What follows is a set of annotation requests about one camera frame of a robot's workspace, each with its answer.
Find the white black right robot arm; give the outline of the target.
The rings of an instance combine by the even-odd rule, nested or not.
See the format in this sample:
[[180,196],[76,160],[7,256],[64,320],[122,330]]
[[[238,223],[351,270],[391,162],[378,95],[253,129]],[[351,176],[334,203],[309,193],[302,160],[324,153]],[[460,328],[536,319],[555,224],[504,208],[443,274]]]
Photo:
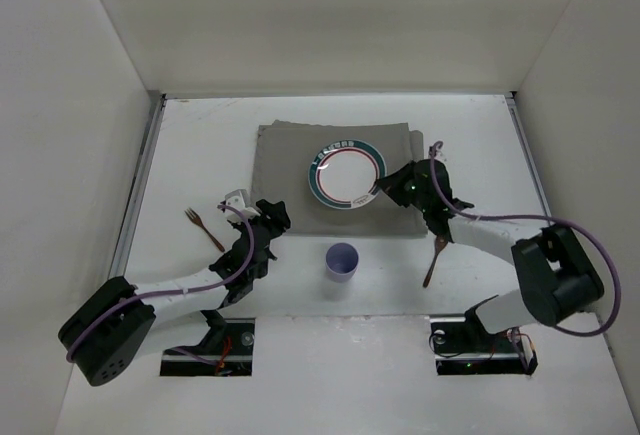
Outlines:
[[604,285],[569,221],[539,215],[481,215],[454,197],[445,165],[410,162],[380,178],[377,188],[394,203],[417,209],[444,243],[476,248],[515,269],[517,289],[469,308],[460,325],[467,350],[509,329],[538,323],[556,330],[568,317],[601,299]]

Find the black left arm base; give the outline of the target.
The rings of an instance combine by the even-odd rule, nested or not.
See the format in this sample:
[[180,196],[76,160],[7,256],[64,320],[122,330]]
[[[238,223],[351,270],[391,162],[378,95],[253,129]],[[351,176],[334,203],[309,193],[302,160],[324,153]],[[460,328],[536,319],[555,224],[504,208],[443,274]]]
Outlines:
[[203,311],[209,331],[194,346],[165,350],[161,377],[249,377],[253,371],[255,318],[223,318]]

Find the aluminium table rail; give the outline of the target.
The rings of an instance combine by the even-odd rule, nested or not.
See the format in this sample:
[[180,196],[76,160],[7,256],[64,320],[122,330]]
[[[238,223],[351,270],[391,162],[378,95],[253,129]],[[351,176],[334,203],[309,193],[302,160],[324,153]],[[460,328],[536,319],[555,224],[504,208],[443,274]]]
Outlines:
[[160,91],[149,91],[148,95],[151,102],[150,111],[130,186],[125,213],[118,234],[117,244],[108,271],[108,279],[123,276],[126,272],[166,106],[166,95],[164,93]]
[[539,176],[539,172],[537,170],[535,161],[534,161],[534,157],[533,154],[531,152],[531,148],[529,145],[529,142],[527,140],[525,131],[524,131],[524,126],[522,124],[521,121],[521,117],[519,114],[519,110],[518,110],[518,106],[517,106],[517,101],[516,101],[516,92],[508,92],[505,95],[505,100],[506,100],[506,104],[507,104],[507,108],[510,112],[511,115],[511,119],[517,134],[517,137],[519,139],[522,151],[524,153],[525,159],[526,159],[526,163],[527,163],[527,167],[530,173],[530,176],[533,180],[534,183],[534,187],[536,190],[536,194],[542,209],[542,212],[544,215],[550,216],[551,212],[550,212],[550,207],[549,207],[549,203],[547,201],[547,197],[546,194],[544,192],[544,188],[543,185],[541,183],[541,179]]

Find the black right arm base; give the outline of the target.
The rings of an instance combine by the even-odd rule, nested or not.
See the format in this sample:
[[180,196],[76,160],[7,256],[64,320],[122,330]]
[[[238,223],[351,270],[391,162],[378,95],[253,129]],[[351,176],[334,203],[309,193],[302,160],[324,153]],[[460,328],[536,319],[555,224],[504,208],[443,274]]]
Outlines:
[[531,337],[519,328],[490,334],[476,315],[476,306],[463,314],[429,319],[428,345],[439,376],[532,376],[538,356]]

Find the brown wooden fork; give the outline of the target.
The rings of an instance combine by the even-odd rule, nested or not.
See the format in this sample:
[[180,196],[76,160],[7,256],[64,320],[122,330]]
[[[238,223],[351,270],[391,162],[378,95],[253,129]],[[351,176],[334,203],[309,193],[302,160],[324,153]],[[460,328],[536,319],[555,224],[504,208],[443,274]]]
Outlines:
[[185,215],[192,224],[199,227],[205,233],[205,235],[209,238],[209,240],[213,243],[217,250],[219,250],[221,253],[225,252],[225,248],[222,243],[207,229],[202,218],[195,210],[193,210],[192,208],[187,208],[185,210]]

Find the brown wooden spoon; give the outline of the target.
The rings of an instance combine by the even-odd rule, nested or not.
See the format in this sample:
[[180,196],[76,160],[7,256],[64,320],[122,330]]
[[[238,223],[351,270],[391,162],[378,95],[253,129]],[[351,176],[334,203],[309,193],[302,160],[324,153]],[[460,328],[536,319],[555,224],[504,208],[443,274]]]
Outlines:
[[427,288],[429,286],[436,268],[436,263],[439,258],[439,255],[447,247],[447,245],[448,245],[448,240],[443,236],[437,236],[434,239],[434,254],[422,283],[423,288]]

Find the left aluminium table rail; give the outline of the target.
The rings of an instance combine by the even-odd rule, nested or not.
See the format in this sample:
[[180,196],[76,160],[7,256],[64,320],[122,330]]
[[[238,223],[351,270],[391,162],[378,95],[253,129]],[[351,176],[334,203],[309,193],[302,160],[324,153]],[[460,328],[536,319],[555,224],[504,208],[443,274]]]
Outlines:
[[130,186],[125,213],[118,234],[117,244],[108,271],[108,279],[123,276],[126,272],[166,106],[166,95],[164,93],[160,91],[149,91],[148,95],[151,102],[150,111]]

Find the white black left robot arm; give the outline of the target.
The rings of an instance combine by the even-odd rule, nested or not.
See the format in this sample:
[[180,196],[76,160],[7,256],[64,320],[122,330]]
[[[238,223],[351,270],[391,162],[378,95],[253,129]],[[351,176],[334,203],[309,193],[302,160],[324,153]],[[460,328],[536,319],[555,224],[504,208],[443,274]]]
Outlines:
[[231,248],[192,275],[157,283],[123,276],[104,282],[62,325],[66,359],[92,387],[120,376],[138,357],[166,349],[196,353],[224,336],[221,310],[239,303],[268,274],[273,240],[291,220],[284,202],[220,206],[239,233]]

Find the right aluminium table rail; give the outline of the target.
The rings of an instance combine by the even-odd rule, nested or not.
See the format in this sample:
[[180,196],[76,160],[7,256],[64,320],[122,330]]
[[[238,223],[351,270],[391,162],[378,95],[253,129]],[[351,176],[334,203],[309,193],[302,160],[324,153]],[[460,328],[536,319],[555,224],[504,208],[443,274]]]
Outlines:
[[544,215],[550,216],[551,212],[550,212],[550,207],[549,207],[549,203],[547,201],[547,197],[546,194],[544,192],[544,188],[543,185],[541,183],[541,179],[539,176],[539,172],[537,170],[535,161],[534,161],[534,157],[533,154],[531,152],[531,148],[529,145],[529,142],[527,140],[525,131],[524,131],[524,126],[522,124],[521,121],[521,117],[519,114],[519,110],[518,110],[518,106],[517,106],[517,101],[516,101],[516,92],[508,92],[505,95],[505,100],[506,100],[506,104],[507,104],[507,108],[510,112],[511,115],[511,119],[517,134],[517,137],[519,139],[522,151],[524,153],[525,159],[526,159],[526,163],[527,163],[527,167],[530,173],[530,176],[533,180],[534,183],[534,187],[536,190],[536,194],[542,209],[542,212]]

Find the white plate with green rim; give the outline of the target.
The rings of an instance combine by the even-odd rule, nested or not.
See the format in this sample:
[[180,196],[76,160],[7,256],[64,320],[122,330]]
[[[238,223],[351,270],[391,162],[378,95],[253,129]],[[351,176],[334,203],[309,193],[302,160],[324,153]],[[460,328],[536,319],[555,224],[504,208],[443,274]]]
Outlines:
[[387,175],[387,165],[370,143],[345,139],[323,147],[307,174],[311,193],[321,204],[336,210],[354,210],[377,197],[377,180]]

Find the grey cloth placemat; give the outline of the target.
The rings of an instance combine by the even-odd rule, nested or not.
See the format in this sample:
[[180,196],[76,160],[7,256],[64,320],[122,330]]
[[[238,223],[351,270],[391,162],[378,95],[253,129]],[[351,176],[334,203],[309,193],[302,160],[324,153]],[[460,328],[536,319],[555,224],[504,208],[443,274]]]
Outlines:
[[251,182],[251,200],[282,201],[291,219],[291,234],[314,236],[409,236],[428,232],[420,213],[381,194],[362,208],[325,206],[312,194],[308,171],[322,148],[347,140],[371,144],[394,173],[424,156],[423,135],[407,123],[332,126],[274,121],[261,125]]

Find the lilac plastic cup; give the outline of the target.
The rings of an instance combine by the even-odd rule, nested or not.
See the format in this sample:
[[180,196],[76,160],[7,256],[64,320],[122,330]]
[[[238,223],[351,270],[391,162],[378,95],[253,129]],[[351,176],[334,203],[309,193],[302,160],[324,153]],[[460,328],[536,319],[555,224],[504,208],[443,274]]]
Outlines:
[[349,281],[355,274],[359,264],[359,253],[348,243],[332,245],[325,255],[326,274],[337,283]]

